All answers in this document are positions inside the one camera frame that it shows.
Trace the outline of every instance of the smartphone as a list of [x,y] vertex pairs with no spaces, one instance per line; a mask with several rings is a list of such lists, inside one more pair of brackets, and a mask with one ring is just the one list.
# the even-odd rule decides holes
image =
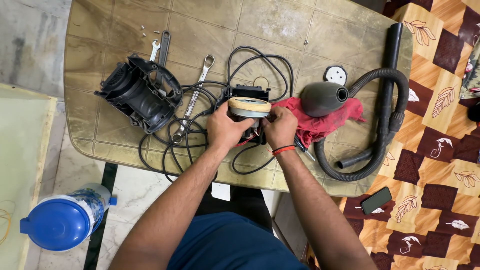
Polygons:
[[381,190],[375,192],[372,196],[363,200],[360,203],[361,209],[363,210],[363,213],[365,213],[365,215],[368,215],[380,206],[386,204],[391,199],[392,195],[390,194],[390,190],[386,186]]

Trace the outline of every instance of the screwdriver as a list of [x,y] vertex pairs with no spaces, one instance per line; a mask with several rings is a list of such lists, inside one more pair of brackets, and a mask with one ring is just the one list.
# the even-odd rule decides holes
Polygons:
[[306,148],[300,141],[300,139],[298,138],[298,136],[295,134],[295,139],[293,140],[295,142],[295,144],[300,147],[300,150],[303,152],[303,153],[307,153],[307,155],[313,160],[315,161],[315,158],[308,152],[308,148]]

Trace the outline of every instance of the dark pants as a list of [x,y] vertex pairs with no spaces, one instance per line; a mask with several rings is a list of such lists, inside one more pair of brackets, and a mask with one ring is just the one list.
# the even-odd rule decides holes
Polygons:
[[234,212],[272,231],[272,218],[260,189],[230,186],[230,201],[212,197],[210,185],[195,216],[220,212]]

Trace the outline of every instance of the red thread bracelet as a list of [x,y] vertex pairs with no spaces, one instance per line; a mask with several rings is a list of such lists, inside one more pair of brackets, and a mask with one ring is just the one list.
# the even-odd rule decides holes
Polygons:
[[280,153],[283,152],[283,151],[294,150],[294,149],[295,149],[295,146],[293,146],[293,145],[285,146],[285,147],[282,147],[282,148],[279,148],[279,149],[273,151],[272,154],[273,154],[274,156],[276,156],[276,155],[280,154]]

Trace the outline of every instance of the person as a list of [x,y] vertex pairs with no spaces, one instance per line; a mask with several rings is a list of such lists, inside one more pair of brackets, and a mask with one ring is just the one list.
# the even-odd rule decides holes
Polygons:
[[[109,269],[308,269],[273,235],[260,190],[233,187],[230,201],[208,191],[221,161],[253,124],[232,121],[227,103],[207,120],[208,149],[145,211]],[[270,147],[293,145],[297,118],[284,107],[272,108],[271,115],[272,123],[261,119]],[[297,152],[282,151],[276,159],[320,268],[376,269]]]

